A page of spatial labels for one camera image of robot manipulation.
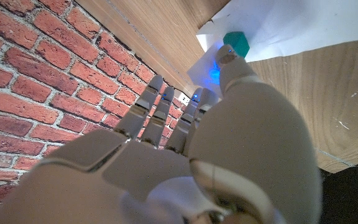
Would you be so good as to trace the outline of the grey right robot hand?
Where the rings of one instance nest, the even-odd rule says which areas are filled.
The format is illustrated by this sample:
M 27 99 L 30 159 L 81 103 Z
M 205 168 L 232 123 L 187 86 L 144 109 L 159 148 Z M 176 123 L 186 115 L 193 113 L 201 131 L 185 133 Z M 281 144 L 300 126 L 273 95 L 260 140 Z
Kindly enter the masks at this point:
M 230 45 L 157 149 L 173 91 L 155 77 L 112 131 L 42 159 L 0 206 L 0 223 L 318 223 L 321 178 L 306 124 Z

